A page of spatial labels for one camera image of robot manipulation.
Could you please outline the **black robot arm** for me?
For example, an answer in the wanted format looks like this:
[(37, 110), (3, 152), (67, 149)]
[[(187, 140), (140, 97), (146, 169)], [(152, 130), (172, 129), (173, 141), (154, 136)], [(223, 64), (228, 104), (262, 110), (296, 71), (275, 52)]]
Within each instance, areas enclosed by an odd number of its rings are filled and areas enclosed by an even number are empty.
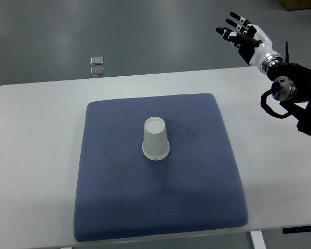
[[(289, 61), (288, 42), (285, 43), (285, 60), (276, 60), (268, 66), (270, 90), (262, 94), (261, 107), (270, 116), (285, 119), (293, 116), (298, 120), (298, 131), (311, 136), (311, 70)], [(271, 95), (287, 112), (279, 114), (267, 104)]]

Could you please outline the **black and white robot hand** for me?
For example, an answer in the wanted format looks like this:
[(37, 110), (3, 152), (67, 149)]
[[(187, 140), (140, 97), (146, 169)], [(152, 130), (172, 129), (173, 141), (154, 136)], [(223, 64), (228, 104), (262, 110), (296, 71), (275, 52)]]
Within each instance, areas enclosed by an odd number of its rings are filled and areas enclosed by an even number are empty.
[(266, 74), (271, 66), (282, 61), (282, 56), (273, 49), (272, 41), (258, 25), (234, 12), (225, 21), (230, 27), (218, 27), (216, 32), (237, 49), (248, 65)]

